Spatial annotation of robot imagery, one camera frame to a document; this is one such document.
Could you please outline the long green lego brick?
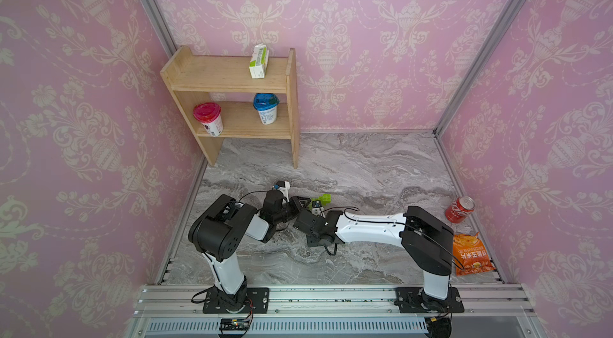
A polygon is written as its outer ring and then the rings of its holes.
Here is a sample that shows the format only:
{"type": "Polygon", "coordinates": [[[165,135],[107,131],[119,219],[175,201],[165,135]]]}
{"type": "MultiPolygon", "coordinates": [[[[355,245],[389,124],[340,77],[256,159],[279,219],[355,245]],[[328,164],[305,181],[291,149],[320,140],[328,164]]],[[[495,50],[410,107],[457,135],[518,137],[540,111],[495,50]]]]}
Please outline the long green lego brick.
{"type": "Polygon", "coordinates": [[[321,211],[323,210],[322,202],[320,200],[313,200],[311,202],[311,209],[313,211],[321,211]]]}

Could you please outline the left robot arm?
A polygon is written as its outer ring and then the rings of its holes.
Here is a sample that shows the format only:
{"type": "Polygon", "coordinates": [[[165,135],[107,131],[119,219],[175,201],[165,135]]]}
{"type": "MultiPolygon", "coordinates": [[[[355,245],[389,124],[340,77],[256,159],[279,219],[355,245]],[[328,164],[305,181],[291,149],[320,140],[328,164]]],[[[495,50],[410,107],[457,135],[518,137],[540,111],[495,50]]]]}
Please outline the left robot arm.
{"type": "Polygon", "coordinates": [[[279,189],[266,192],[263,205],[254,207],[222,194],[190,227],[188,240],[204,255],[212,269],[215,287],[234,297],[246,287],[236,250],[245,236],[269,242],[277,226],[298,217],[311,199],[287,197],[279,189]]]}

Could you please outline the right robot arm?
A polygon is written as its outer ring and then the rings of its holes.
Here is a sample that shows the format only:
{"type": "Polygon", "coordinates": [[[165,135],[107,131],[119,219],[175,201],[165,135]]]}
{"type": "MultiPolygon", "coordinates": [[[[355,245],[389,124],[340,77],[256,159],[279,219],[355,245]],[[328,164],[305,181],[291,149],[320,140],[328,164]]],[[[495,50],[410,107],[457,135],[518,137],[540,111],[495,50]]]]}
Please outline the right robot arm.
{"type": "Polygon", "coordinates": [[[330,210],[323,216],[301,210],[294,228],[306,235],[309,247],[353,242],[402,247],[423,272],[423,293],[441,301],[449,296],[454,232],[421,207],[383,216],[347,210],[330,210]]]}

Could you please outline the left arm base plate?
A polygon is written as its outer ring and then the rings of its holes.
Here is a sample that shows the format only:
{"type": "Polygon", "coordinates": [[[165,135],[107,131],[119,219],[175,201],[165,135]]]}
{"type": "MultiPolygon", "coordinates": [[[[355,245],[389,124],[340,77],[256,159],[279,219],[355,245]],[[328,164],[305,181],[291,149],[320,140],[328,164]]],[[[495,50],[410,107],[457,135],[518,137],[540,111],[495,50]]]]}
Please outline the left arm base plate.
{"type": "Polygon", "coordinates": [[[241,288],[234,295],[213,286],[206,292],[203,302],[203,314],[250,313],[266,314],[270,299],[269,288],[241,288]]]}

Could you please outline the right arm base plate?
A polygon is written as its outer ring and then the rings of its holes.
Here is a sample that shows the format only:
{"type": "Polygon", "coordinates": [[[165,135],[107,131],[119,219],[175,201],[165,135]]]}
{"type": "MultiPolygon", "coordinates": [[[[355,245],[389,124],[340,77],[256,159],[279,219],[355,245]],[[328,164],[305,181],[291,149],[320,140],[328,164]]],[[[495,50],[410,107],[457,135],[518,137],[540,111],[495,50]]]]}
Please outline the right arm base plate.
{"type": "Polygon", "coordinates": [[[428,296],[418,287],[398,287],[394,291],[396,296],[394,304],[400,313],[454,314],[465,311],[458,289],[452,286],[448,287],[445,300],[428,296]]]}

